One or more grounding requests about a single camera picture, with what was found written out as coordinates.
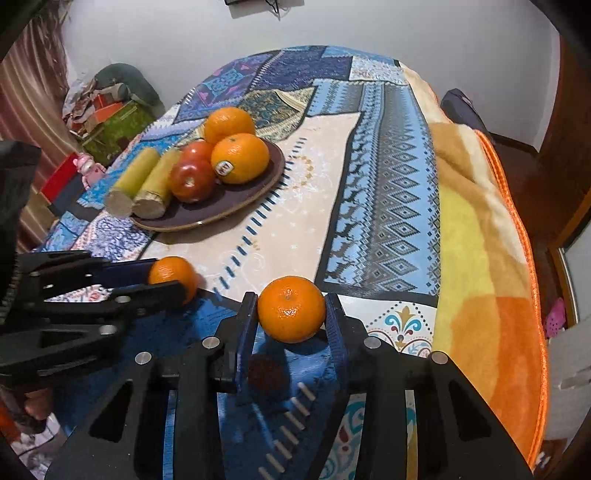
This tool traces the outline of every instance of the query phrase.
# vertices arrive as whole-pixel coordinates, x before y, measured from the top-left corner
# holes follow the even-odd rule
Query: plate
[[[205,202],[181,203],[173,198],[160,218],[145,220],[132,215],[131,219],[145,230],[179,232],[215,222],[249,205],[274,187],[285,167],[281,149],[267,140],[265,143],[271,159],[267,169],[254,180],[243,185],[217,185],[213,195]]]

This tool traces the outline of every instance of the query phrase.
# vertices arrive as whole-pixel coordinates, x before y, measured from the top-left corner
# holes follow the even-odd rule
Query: human hand
[[[53,390],[43,388],[26,393],[25,411],[35,420],[45,420],[53,410]]]

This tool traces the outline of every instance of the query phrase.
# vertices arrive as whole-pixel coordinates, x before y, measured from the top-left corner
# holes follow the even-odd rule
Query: table
[[[104,195],[142,148],[162,152],[198,139],[207,115],[228,105],[248,111],[256,133],[286,156],[283,178],[267,197],[220,222],[156,238],[102,209]],[[527,236],[486,142],[450,124],[428,84],[386,57],[302,46],[217,70],[130,144],[108,176],[64,214],[44,246],[87,248],[114,261],[180,255],[205,278],[208,291],[182,316],[136,324],[122,364],[62,386],[61,418],[76,424],[89,399],[138,351],[168,355],[211,335],[221,318],[236,311],[244,292],[259,293],[274,278],[295,274],[337,293],[348,315],[399,351],[427,356],[435,343],[459,358],[458,366],[533,462],[547,404],[537,285]],[[62,300],[106,294],[96,286]],[[504,322],[517,317],[524,326],[519,337],[504,335]],[[330,355],[314,345],[299,355],[262,332],[257,338],[255,351],[287,361],[293,395],[303,381],[318,397],[284,473],[301,478],[334,393]],[[501,354],[521,362],[525,381],[499,360]],[[219,400],[228,478],[257,478],[263,465],[274,472],[265,455],[281,435],[285,406],[263,412],[255,404]],[[512,413],[510,401],[526,408]],[[321,478],[353,478],[363,405],[363,397],[351,398]],[[411,452],[413,405],[409,394]],[[170,418],[173,407],[171,401]],[[412,453],[410,458],[412,477]]]

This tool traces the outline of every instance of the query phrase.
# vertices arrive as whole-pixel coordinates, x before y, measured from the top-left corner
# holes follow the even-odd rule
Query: pink toy
[[[546,338],[552,338],[566,325],[566,309],[562,298],[556,300],[544,322]]]
[[[76,166],[76,170],[82,175],[82,185],[86,190],[105,176],[106,170],[104,166],[95,162],[92,155],[88,153],[79,153],[72,162]]]

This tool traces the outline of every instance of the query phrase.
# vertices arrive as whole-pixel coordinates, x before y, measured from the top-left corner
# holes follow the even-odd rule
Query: tangerine
[[[148,284],[154,285],[178,280],[187,291],[183,304],[188,303],[199,287],[199,275],[193,266],[182,257],[163,257],[156,260],[148,274]]]
[[[284,343],[307,340],[326,318],[322,292],[310,280],[293,275],[269,283],[259,296],[257,309],[263,330]]]
[[[252,134],[224,138],[213,147],[212,167],[224,183],[242,184],[257,178],[269,164],[266,143]]]
[[[207,117],[203,125],[203,138],[215,145],[230,135],[255,133],[255,122],[241,108],[226,106]]]

